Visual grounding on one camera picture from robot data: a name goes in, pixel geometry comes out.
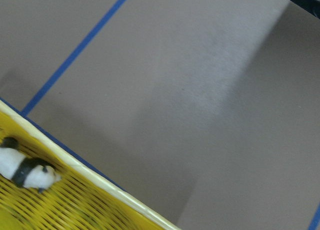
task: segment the gray floor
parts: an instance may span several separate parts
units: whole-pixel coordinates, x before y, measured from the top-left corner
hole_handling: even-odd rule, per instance
[[[22,109],[116,0],[0,0]],[[306,229],[320,23],[287,0],[128,0],[29,115],[185,230]]]

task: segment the panda's ear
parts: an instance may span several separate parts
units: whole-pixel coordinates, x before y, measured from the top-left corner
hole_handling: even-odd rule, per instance
[[[44,166],[44,167],[42,168],[42,171],[43,171],[44,173],[47,173],[47,172],[48,172],[48,169],[46,168],[46,166]]]

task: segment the panda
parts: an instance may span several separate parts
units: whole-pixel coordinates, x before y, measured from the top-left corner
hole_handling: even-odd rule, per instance
[[[5,137],[0,145],[0,174],[19,188],[38,188],[42,193],[61,180],[52,164],[41,158],[27,158],[18,151],[18,141]]]

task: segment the yellow object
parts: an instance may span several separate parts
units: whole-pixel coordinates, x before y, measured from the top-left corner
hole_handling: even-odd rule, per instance
[[[1,230],[22,230],[21,223],[8,211],[0,209]]]
[[[0,226],[11,215],[24,230],[178,230],[0,101],[1,141],[6,136],[16,138],[26,155],[55,165],[62,180],[38,194],[0,176],[0,208],[5,209],[0,212]]]

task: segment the yellow mesh bottom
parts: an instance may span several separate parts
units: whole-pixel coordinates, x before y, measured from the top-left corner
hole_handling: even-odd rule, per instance
[[[67,166],[8,115],[0,112],[0,139],[15,137],[19,150],[54,164],[62,180],[38,194],[17,188],[0,175],[0,209],[19,220],[25,230],[161,230],[160,226],[116,199]]]

